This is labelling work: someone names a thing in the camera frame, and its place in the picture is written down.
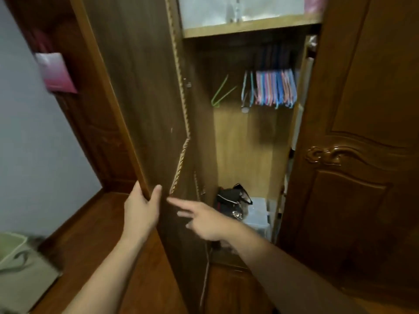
laundry basket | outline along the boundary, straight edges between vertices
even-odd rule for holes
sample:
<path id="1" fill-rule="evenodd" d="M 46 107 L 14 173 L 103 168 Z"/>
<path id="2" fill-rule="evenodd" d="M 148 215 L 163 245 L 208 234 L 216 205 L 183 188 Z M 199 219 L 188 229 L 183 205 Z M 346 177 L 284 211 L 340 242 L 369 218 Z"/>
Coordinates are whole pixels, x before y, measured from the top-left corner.
<path id="1" fill-rule="evenodd" d="M 28 313 L 59 275 L 27 237 L 0 233 L 0 313 Z"/>

black bag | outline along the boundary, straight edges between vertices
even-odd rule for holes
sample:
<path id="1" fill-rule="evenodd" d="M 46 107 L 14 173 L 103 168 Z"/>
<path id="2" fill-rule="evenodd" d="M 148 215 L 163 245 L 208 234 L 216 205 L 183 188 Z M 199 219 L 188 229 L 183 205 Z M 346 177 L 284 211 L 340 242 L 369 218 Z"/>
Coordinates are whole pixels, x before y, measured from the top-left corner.
<path id="1" fill-rule="evenodd" d="M 247 205 L 252 204 L 253 202 L 243 186 L 236 184 L 233 188 L 218 188 L 214 208 L 226 216 L 242 220 L 247 214 Z"/>

decorative carved handle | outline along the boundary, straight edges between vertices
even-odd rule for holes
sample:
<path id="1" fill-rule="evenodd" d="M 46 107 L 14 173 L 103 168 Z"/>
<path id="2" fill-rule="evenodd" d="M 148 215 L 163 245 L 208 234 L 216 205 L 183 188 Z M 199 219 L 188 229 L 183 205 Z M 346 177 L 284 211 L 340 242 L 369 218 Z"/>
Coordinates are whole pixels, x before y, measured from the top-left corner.
<path id="1" fill-rule="evenodd" d="M 311 147 L 306 153 L 306 160 L 310 163 L 340 166 L 342 156 L 353 157 L 363 163 L 366 163 L 361 153 L 351 147 L 334 147 L 330 149 Z"/>

wooden shelf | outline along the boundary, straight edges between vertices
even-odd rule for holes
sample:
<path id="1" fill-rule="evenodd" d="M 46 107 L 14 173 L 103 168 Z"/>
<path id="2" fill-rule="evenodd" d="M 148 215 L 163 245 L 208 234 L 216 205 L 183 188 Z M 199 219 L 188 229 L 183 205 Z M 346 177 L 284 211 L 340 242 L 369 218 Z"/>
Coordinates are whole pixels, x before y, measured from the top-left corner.
<path id="1" fill-rule="evenodd" d="M 271 19 L 187 28 L 184 30 L 184 38 L 195 38 L 211 35 L 268 30 L 270 28 L 318 24 L 322 22 L 322 17 L 323 15 L 321 13 L 284 15 Z"/>

open cabinet door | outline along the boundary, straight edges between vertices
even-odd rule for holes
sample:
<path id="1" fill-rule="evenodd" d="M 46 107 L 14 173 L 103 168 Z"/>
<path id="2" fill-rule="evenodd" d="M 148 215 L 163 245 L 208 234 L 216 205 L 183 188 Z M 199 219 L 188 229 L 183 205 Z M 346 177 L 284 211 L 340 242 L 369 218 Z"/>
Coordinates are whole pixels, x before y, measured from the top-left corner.
<path id="1" fill-rule="evenodd" d="M 329 0 L 279 236 L 342 286 L 416 299 L 418 8 Z"/>
<path id="2" fill-rule="evenodd" d="M 208 266 L 206 242 L 186 229 L 186 220 L 165 201 L 169 192 L 198 199 L 171 4 L 71 1 L 143 192 L 163 186 L 158 232 L 186 307 L 198 313 Z"/>

